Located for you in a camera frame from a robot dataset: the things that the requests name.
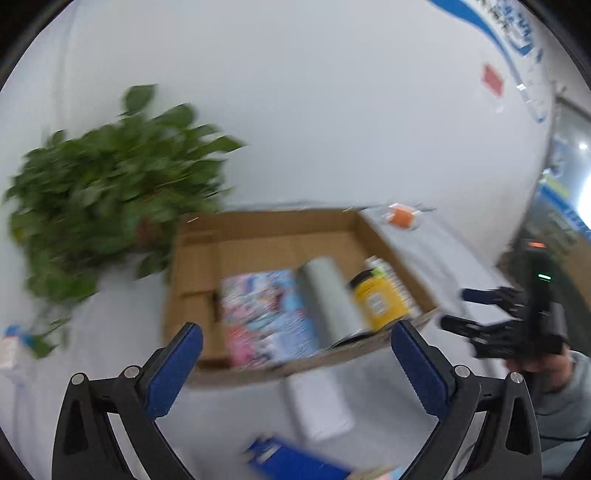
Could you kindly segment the grey right sleeve forearm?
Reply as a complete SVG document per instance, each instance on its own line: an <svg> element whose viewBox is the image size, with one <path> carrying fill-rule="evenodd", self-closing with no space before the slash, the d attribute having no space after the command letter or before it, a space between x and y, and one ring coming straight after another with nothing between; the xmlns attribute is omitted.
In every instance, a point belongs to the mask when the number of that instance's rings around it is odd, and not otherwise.
<svg viewBox="0 0 591 480"><path fill-rule="evenodd" d="M590 358L570 351L573 371L556 392L534 403L544 479L558 479L590 433Z"/></svg>

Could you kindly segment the person's right hand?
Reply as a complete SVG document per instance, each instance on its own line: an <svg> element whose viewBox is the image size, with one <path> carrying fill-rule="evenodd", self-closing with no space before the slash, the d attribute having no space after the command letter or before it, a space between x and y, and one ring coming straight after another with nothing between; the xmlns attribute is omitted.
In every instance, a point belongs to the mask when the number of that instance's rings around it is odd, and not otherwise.
<svg viewBox="0 0 591 480"><path fill-rule="evenodd" d="M560 354L548 354L530 361L507 359L504 364L510 372L533 373L537 391L544 394L564 388L574 370L568 344L562 346Z"/></svg>

